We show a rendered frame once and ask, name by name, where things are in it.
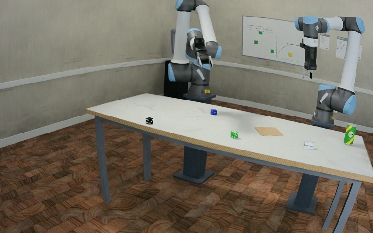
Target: green soda can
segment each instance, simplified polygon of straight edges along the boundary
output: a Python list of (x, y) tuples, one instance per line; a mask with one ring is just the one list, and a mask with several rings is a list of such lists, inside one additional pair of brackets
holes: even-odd
[(344, 135), (344, 143), (347, 145), (352, 145), (354, 142), (356, 133), (356, 125), (348, 123), (346, 127), (346, 134)]

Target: parquet floor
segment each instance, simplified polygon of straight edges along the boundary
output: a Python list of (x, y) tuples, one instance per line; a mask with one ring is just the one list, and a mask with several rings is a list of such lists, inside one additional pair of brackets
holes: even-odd
[[(314, 215), (287, 211), (284, 207), (299, 185), (300, 173), (209, 153), (207, 168), (215, 176), (197, 186), (172, 177), (182, 168), (183, 147), (152, 138), (152, 180), (146, 182), (142, 135), (108, 124), (104, 128), (110, 203), (100, 192), (93, 120), (0, 149), (0, 233), (324, 232), (336, 181), (319, 178)], [(372, 157), (373, 134), (358, 135)], [(348, 185), (325, 232), (332, 231), (347, 190)], [(363, 183), (344, 232), (372, 230), (373, 184)]]

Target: drawn graph on whiteboard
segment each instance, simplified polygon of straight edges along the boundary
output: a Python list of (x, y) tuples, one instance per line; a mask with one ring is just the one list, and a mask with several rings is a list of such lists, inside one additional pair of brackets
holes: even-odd
[(303, 32), (294, 22), (243, 17), (242, 55), (303, 66), (305, 51), (299, 46)]

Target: beige wall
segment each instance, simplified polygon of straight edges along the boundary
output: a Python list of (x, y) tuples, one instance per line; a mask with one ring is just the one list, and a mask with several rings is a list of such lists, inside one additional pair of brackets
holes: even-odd
[[(296, 17), (361, 17), (366, 32), (362, 35), (362, 59), (358, 62), (356, 87), (373, 90), (373, 3), (370, 0), (206, 0), (210, 5), (211, 19), (218, 43), (223, 48), (225, 62), (240, 63), (302, 74), (301, 67), (279, 62), (264, 61), (242, 56), (242, 16), (268, 17), (294, 21)], [(198, 17), (193, 24), (199, 27)], [(315, 77), (340, 83), (344, 60), (336, 58), (337, 36), (347, 37), (347, 32), (332, 30), (330, 50), (318, 49)], [(315, 111), (318, 84), (262, 72), (215, 66), (211, 72), (211, 90), (220, 96), (259, 102), (276, 107), (312, 114)], [(356, 93), (355, 112), (346, 116), (335, 114), (335, 119), (373, 127), (373, 96)]]
[[(0, 83), (171, 57), (174, 0), (1, 0)], [(164, 64), (0, 90), (0, 139), (81, 116), (85, 108), (163, 92)]]

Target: brown cardboard square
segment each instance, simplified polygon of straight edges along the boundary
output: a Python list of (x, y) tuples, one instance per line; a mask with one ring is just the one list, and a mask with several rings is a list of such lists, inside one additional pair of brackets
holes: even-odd
[(275, 127), (255, 127), (262, 136), (283, 136)]

